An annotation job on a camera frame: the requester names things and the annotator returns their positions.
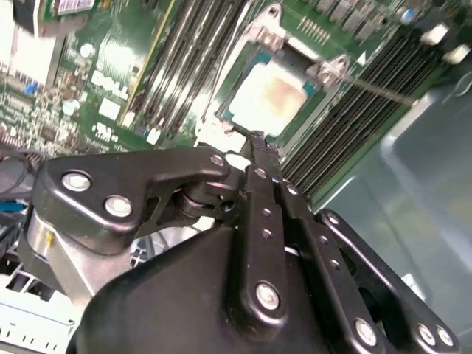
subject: metal bracket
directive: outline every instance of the metal bracket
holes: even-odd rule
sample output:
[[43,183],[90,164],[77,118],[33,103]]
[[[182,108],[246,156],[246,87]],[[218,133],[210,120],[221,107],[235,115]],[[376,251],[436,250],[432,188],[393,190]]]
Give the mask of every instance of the metal bracket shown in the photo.
[[359,288],[376,300],[388,339],[398,350],[459,353],[458,340],[447,326],[359,237],[338,214],[322,210],[316,216],[332,232],[346,257]]
[[92,251],[119,254],[136,237],[167,226],[162,217],[176,190],[224,181],[229,172],[208,147],[54,159],[38,173],[32,206]]
[[36,254],[54,266],[52,271],[63,291],[80,310],[108,282],[131,270],[130,252],[114,256],[96,254],[62,235],[32,212],[26,234]]
[[245,337],[271,341],[288,321],[282,212],[272,178],[257,165],[246,168],[243,198],[226,306]]
[[330,346],[340,353],[392,350],[372,320],[330,230],[315,223],[305,200],[289,183],[282,182],[277,195],[284,212],[285,242],[300,253]]

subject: gray metal surface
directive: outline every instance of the gray metal surface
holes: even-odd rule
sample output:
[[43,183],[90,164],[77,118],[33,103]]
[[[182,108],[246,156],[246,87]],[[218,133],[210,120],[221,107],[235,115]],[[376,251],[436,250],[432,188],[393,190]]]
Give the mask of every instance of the gray metal surface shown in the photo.
[[337,211],[472,353],[472,94],[428,93],[313,210]]
[[131,270],[129,250],[114,256],[96,254],[56,232],[33,210],[27,230],[31,248],[49,261],[72,303],[85,310],[91,298],[109,281]]

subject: motherboard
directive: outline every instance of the motherboard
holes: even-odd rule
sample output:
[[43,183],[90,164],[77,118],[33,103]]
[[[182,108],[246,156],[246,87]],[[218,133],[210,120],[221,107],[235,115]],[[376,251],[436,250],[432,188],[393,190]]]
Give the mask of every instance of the motherboard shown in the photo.
[[[460,0],[38,3],[43,35],[0,0],[3,144],[49,156],[226,152],[263,131],[307,195],[470,51]],[[66,35],[54,20],[71,23]]]

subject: white connector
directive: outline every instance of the white connector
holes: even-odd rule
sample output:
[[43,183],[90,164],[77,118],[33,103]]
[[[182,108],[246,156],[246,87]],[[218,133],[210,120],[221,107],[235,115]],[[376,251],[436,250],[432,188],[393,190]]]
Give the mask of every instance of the white connector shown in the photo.
[[446,63],[457,65],[464,60],[464,58],[467,56],[467,54],[469,54],[470,51],[471,48],[469,48],[469,46],[461,44],[450,52],[445,53],[442,59]]
[[446,24],[438,24],[435,28],[428,32],[423,33],[421,36],[421,42],[428,44],[429,46],[435,46],[444,38],[446,33],[449,31],[449,27]]

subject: screw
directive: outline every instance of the screw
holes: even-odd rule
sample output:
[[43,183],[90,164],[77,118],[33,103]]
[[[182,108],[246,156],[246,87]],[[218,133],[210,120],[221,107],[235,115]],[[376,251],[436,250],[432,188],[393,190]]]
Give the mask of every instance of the screw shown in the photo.
[[269,284],[264,282],[257,284],[256,295],[260,304],[267,310],[275,310],[279,307],[279,295]]
[[434,339],[433,333],[431,333],[424,324],[418,325],[418,331],[420,332],[421,338],[423,338],[426,343],[432,347],[436,344],[436,339]]
[[441,340],[448,345],[449,347],[454,346],[454,342],[452,341],[452,338],[449,336],[449,333],[446,332],[446,330],[440,326],[437,326],[437,334],[439,334]]
[[339,224],[338,218],[334,216],[333,214],[328,214],[327,218],[330,219],[330,221],[334,223],[335,225]]
[[105,201],[105,209],[113,216],[126,218],[133,211],[133,206],[127,198],[118,195]]
[[266,172],[262,168],[256,168],[255,173],[259,177],[266,179]]
[[297,195],[297,194],[298,194],[298,192],[296,191],[296,189],[295,189],[293,186],[291,186],[290,184],[287,184],[287,189],[288,189],[288,191],[290,192],[290,194],[293,194],[293,195]]
[[369,326],[367,322],[363,319],[356,319],[354,322],[355,330],[357,330],[358,335],[364,341],[365,344],[373,347],[377,344],[377,337],[373,329]]
[[62,184],[68,190],[73,190],[74,192],[83,192],[91,186],[91,181],[89,177],[83,175],[82,173],[71,172],[64,175],[62,178]]
[[263,230],[263,237],[268,240],[269,238],[272,238],[272,231],[269,229],[264,229]]
[[212,160],[212,162],[217,166],[224,166],[224,160],[219,155],[213,155],[212,157],[210,157],[210,160]]
[[339,270],[339,268],[341,268],[341,266],[339,265],[339,262],[337,260],[331,260],[331,266],[335,269],[335,270]]

